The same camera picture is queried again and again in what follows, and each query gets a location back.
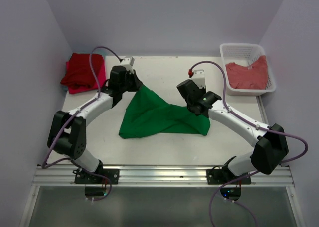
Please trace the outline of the green t shirt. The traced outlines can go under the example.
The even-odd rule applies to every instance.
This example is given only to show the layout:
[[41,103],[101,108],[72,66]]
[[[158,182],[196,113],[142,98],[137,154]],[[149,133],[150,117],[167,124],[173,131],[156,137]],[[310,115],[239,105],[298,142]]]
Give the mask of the green t shirt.
[[167,103],[154,91],[142,86],[126,108],[119,137],[144,138],[158,133],[200,134],[206,136],[210,121],[196,116],[187,107]]

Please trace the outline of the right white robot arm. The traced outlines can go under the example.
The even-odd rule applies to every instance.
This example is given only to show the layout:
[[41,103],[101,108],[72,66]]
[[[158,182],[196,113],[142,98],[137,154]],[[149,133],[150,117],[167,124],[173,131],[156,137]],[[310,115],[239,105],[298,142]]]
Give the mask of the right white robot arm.
[[234,156],[222,167],[211,169],[210,175],[220,183],[234,183],[251,171],[269,175],[288,154],[287,141],[282,135],[284,130],[280,125],[268,126],[251,118],[248,119],[250,124],[245,123],[230,112],[230,106],[226,106],[218,94],[199,88],[191,79],[180,83],[177,89],[190,112],[225,125],[253,147],[253,151]]

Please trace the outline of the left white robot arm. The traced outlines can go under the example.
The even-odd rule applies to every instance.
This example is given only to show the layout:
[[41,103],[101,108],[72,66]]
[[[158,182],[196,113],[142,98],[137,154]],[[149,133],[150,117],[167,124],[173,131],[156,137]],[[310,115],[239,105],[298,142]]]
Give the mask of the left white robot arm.
[[68,112],[58,111],[53,117],[49,137],[49,154],[52,151],[65,156],[79,168],[86,170],[86,178],[96,184],[102,181],[104,172],[101,161],[87,149],[87,126],[102,113],[112,109],[125,92],[136,92],[143,83],[135,70],[125,66],[111,69],[108,85],[101,88],[93,98]]

